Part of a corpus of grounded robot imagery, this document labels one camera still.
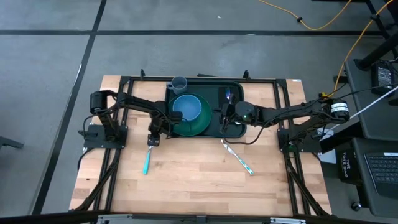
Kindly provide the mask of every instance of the wooden tabletop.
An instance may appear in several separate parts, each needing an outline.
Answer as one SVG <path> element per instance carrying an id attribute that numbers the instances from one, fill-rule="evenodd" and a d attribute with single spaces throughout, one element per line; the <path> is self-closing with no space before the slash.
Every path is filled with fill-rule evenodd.
<path id="1" fill-rule="evenodd" d="M 105 75 L 102 90 L 118 90 L 120 76 Z M 286 80 L 290 104 L 305 101 L 301 80 Z M 271 84 L 242 83 L 244 99 L 255 105 L 275 107 Z M 134 82 L 133 95 L 151 101 L 164 100 L 165 82 Z M 282 89 L 279 90 L 283 105 Z M 306 118 L 295 119 L 295 123 Z M 122 150 L 112 201 L 113 212 L 206 215 L 292 215 L 284 158 L 276 130 L 266 128 L 250 146 L 234 144 L 233 150 L 254 171 L 250 176 L 217 138 L 175 138 L 152 150 L 147 175 L 142 174 L 147 154 L 149 115 L 129 110 L 129 132 Z M 246 134 L 232 141 L 252 141 L 259 127 L 248 126 Z M 331 213 L 319 161 L 301 153 L 305 183 L 322 208 Z M 98 182 L 104 149 L 94 149 L 81 162 L 70 208 L 76 208 Z M 104 208 L 108 186 L 103 191 Z M 302 201 L 296 186 L 298 207 Z"/>

